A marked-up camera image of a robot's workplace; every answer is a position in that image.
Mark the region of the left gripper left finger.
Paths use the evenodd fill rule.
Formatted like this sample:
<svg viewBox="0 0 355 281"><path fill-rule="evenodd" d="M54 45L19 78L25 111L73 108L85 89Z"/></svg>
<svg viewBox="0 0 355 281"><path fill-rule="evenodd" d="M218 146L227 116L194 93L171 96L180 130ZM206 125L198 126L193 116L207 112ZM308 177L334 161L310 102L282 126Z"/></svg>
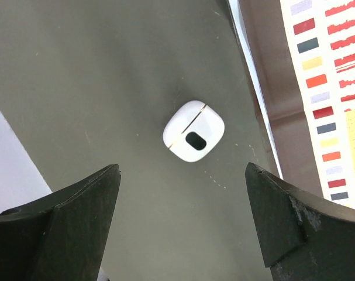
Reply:
<svg viewBox="0 0 355 281"><path fill-rule="evenodd" d="M0 213L0 280L97 280L120 188L118 165Z"/></svg>

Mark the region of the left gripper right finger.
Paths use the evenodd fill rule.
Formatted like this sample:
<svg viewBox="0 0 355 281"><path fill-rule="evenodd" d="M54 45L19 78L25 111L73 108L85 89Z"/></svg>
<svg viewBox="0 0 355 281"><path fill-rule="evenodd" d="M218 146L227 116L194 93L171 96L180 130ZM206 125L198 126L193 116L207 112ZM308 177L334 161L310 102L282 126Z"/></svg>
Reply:
<svg viewBox="0 0 355 281"><path fill-rule="evenodd" d="M273 280L355 280L355 209L248 163L247 193Z"/></svg>

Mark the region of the white charging case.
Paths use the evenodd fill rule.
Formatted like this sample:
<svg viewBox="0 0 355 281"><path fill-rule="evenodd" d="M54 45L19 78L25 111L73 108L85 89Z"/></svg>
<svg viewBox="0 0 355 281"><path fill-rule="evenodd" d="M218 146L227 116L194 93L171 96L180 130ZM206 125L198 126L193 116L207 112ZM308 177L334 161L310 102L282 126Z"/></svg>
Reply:
<svg viewBox="0 0 355 281"><path fill-rule="evenodd" d="M222 117L208 104L192 100L171 117L162 138L170 152L185 162L194 163L219 143L224 132Z"/></svg>

